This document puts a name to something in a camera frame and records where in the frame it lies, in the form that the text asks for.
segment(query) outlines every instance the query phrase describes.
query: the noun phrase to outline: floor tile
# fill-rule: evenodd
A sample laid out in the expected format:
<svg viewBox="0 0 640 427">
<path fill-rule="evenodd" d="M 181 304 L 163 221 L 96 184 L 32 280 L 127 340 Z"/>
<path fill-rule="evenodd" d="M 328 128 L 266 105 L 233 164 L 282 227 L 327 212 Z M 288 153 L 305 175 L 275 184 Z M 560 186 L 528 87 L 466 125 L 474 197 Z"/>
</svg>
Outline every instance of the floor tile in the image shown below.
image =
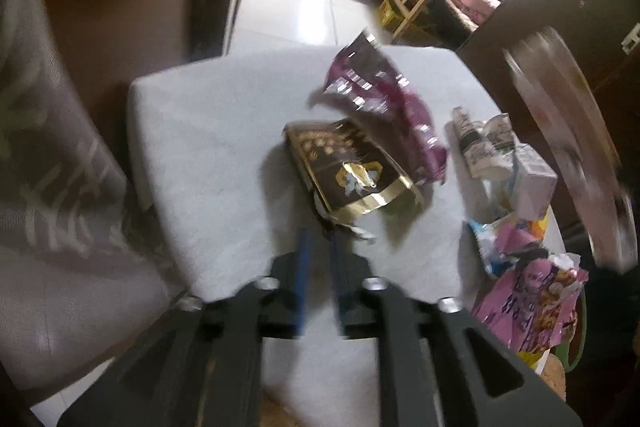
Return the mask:
<svg viewBox="0 0 640 427">
<path fill-rule="evenodd" d="M 334 6 L 334 20 L 338 44 L 345 46 L 367 28 L 380 44 L 389 44 L 391 34 L 380 27 L 376 9 L 368 5 L 344 8 Z"/>
<path fill-rule="evenodd" d="M 57 393 L 31 407 L 31 412 L 38 417 L 44 427 L 55 427 L 65 409 L 65 401 L 62 399 L 62 394 Z"/>
<path fill-rule="evenodd" d="M 308 44 L 290 41 L 289 39 L 266 35 L 264 33 L 258 33 L 251 30 L 245 30 L 244 28 L 236 28 L 231 39 L 229 55 L 281 50 L 284 48 L 296 48 L 306 45 Z"/>
<path fill-rule="evenodd" d="M 348 44 L 364 27 L 382 42 L 376 3 L 370 0 L 242 0 L 230 53 L 300 44 Z"/>
<path fill-rule="evenodd" d="M 89 389 L 92 384 L 98 380 L 100 375 L 106 371 L 112 361 L 113 360 L 107 360 L 106 362 L 102 362 L 92 372 L 85 375 L 80 380 L 75 381 L 69 387 L 63 389 L 60 394 L 62 395 L 64 404 L 67 407 L 70 407 L 73 402 L 80 398 L 80 395 L 84 393 L 84 391 Z"/>
<path fill-rule="evenodd" d="M 306 44 L 335 44 L 329 0 L 242 0 L 236 27 Z"/>
</svg>

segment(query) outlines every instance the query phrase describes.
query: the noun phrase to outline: metal screw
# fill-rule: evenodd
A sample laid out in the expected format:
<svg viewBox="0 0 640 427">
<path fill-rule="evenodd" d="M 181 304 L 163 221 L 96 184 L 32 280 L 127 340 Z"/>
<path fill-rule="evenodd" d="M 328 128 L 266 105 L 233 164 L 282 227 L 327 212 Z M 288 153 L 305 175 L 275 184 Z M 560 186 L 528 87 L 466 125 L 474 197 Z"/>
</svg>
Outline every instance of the metal screw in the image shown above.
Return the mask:
<svg viewBox="0 0 640 427">
<path fill-rule="evenodd" d="M 456 313 L 462 308 L 462 302 L 455 297 L 445 297 L 438 301 L 438 309 L 443 313 Z"/>
<path fill-rule="evenodd" d="M 275 277 L 260 277 L 254 284 L 261 290 L 277 290 L 280 287 L 280 281 Z"/>
<path fill-rule="evenodd" d="M 185 295 L 182 299 L 175 303 L 176 307 L 183 312 L 196 312 L 202 309 L 202 300 L 193 295 Z"/>
<path fill-rule="evenodd" d="M 382 277 L 367 277 L 362 281 L 362 287 L 369 291 L 384 290 L 387 286 L 388 281 Z"/>
</svg>

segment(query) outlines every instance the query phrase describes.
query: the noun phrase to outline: white box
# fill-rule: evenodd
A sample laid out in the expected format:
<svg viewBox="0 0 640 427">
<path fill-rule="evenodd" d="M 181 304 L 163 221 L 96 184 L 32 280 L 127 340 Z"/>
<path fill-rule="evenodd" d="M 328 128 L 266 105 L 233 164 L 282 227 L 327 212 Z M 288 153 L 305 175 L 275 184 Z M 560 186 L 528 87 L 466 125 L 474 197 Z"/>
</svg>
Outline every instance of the white box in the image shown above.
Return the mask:
<svg viewBox="0 0 640 427">
<path fill-rule="evenodd" d="M 519 219 L 543 219 L 558 176 L 529 144 L 518 144 L 513 155 L 511 208 Z"/>
</svg>

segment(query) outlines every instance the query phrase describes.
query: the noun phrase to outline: pink bedding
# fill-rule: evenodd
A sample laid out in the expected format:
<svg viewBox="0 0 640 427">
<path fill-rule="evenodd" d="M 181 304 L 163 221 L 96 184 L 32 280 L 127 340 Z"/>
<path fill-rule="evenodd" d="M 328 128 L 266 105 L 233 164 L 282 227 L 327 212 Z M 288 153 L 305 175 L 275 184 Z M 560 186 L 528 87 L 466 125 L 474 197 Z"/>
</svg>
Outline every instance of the pink bedding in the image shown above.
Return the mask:
<svg viewBox="0 0 640 427">
<path fill-rule="evenodd" d="M 500 6 L 498 0 L 451 0 L 453 4 L 473 22 L 478 25 L 484 23 L 489 15 Z"/>
</svg>

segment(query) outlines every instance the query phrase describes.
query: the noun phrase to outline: purple snack bag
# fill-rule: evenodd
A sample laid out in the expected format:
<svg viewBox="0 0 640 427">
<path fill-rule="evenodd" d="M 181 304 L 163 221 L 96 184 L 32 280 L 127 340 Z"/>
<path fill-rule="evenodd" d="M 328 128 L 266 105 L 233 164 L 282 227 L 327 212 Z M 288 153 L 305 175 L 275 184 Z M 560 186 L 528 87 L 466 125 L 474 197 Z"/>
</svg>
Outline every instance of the purple snack bag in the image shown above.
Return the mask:
<svg viewBox="0 0 640 427">
<path fill-rule="evenodd" d="M 433 129 L 431 115 L 409 81 L 363 31 L 335 56 L 324 92 L 350 102 L 357 111 L 369 112 L 393 124 L 412 166 L 416 185 L 444 183 L 447 147 Z"/>
</svg>

